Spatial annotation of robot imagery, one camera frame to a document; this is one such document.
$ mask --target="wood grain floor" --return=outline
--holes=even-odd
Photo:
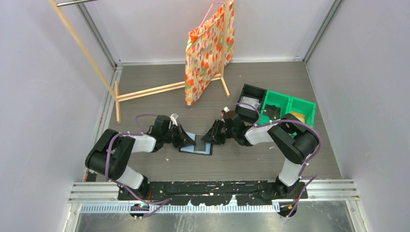
[[[183,64],[125,66],[119,91],[125,94],[183,81],[184,68]],[[225,81],[230,98],[226,98],[221,82],[214,81],[192,106],[185,105],[183,89],[121,102],[122,122],[116,122],[113,110],[109,127],[117,131],[139,132],[135,116],[177,113],[178,122],[185,131],[206,133],[213,121],[220,118],[223,107],[237,102],[245,83],[316,102],[302,62],[232,63],[225,69]],[[149,116],[141,118],[144,132],[154,120]],[[319,108],[315,129],[321,134],[324,146],[304,174],[341,178]],[[214,146],[212,156],[202,156],[180,153],[172,145],[165,145],[156,153],[132,154],[129,166],[152,181],[275,179],[282,168],[284,156],[274,146],[271,143],[243,147],[232,140],[225,145]]]

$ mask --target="white wall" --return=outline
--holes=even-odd
[[[77,9],[65,9],[110,76]],[[58,232],[105,88],[48,1],[1,1],[0,22],[0,231]]]
[[[199,26],[211,2],[102,0],[87,6],[96,8],[91,14],[122,62],[163,62],[185,60],[188,32]],[[302,59],[332,3],[236,0],[234,59]]]
[[[345,1],[308,62],[370,231],[409,231],[410,1]]]

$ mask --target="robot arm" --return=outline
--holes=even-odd
[[[157,116],[154,125],[145,134],[120,134],[112,129],[105,130],[88,154],[86,167],[105,174],[107,155],[110,152],[108,178],[141,192],[139,188],[147,178],[127,165],[131,153],[156,152],[164,144],[170,143],[175,148],[195,145],[195,141],[185,133],[176,118],[176,114],[171,117]]]
[[[215,120],[203,140],[223,144],[226,138],[234,138],[244,146],[275,142],[286,158],[275,182],[276,189],[283,197],[291,193],[299,181],[303,163],[318,146],[318,139],[306,127],[289,122],[300,122],[292,114],[281,118],[287,123],[276,121],[277,123],[254,127],[246,126],[234,111],[227,111],[225,108],[222,113],[223,120]]]

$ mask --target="clothes hanger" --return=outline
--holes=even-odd
[[[208,17],[208,14],[209,14],[209,12],[211,11],[212,7],[213,7],[215,4],[222,4],[222,3],[224,3],[224,2],[223,2],[223,1],[221,1],[221,2],[215,2],[215,0],[212,0],[211,7],[209,8],[208,12],[206,12],[205,17],[204,17],[204,19],[202,20],[201,25],[205,22],[205,20],[206,20],[206,18]]]

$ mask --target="wooden pole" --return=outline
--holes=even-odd
[[[115,92],[116,92],[116,116],[117,116],[117,123],[121,123],[121,112],[119,109],[119,100],[118,100],[118,96],[119,96],[119,86],[118,86],[118,81],[115,81]]]
[[[214,77],[211,78],[210,81],[216,81],[216,80],[220,80],[220,74],[216,74]],[[149,96],[152,94],[167,92],[167,91],[184,88],[184,87],[185,87],[185,81],[181,81],[181,82],[177,82],[177,83],[173,83],[173,84],[169,84],[165,86],[149,88],[149,89],[137,91],[134,93],[127,93],[127,94],[119,95],[118,102],[123,102],[123,101],[131,100],[131,99],[135,99],[135,98]]]
[[[225,53],[226,53],[226,38],[228,37],[228,23],[229,23],[229,3],[230,0],[225,0],[225,7],[224,7],[224,17],[223,17],[223,37],[222,37],[222,51],[220,57],[220,81],[222,82],[223,88],[225,90],[225,94],[227,97],[230,96],[228,87],[226,86],[225,79],[224,79],[224,71],[225,71]]]
[[[105,87],[107,88],[108,92],[110,92],[111,96],[114,98],[114,100],[117,100],[117,97],[111,88],[110,84],[108,83],[107,79],[105,78],[103,72],[101,71],[100,67],[97,65],[97,62],[95,62],[94,58],[92,57],[91,53],[88,51],[86,45],[84,42],[81,40],[80,35],[78,35],[77,31],[75,31],[73,25],[71,22],[68,20],[67,16],[65,13],[57,6],[56,0],[48,0],[53,7],[54,11],[56,11],[57,15],[60,17],[61,21],[67,28],[67,30],[70,32],[74,40],[77,42],[78,46],[81,48],[83,51],[84,55],[87,57],[88,61],[94,68],[95,72],[98,74],[102,82],[104,83]]]

